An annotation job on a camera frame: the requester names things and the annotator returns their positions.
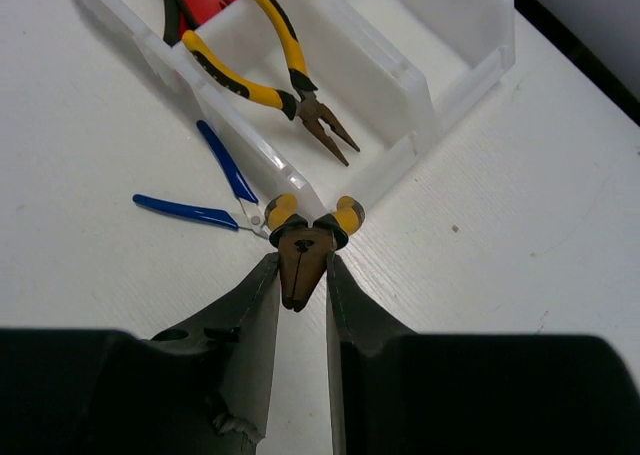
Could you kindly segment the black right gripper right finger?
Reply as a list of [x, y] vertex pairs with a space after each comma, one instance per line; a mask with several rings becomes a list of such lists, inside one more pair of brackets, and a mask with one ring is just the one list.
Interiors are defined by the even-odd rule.
[[393, 364], [413, 331], [372, 299], [337, 254], [327, 257], [326, 339], [332, 448], [381, 454], [403, 421]]

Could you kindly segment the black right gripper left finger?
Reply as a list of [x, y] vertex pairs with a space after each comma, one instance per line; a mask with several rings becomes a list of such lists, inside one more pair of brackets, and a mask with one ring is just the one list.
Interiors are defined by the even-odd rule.
[[265, 438], [279, 313], [279, 257], [145, 343], [187, 369], [201, 454], [254, 454]]

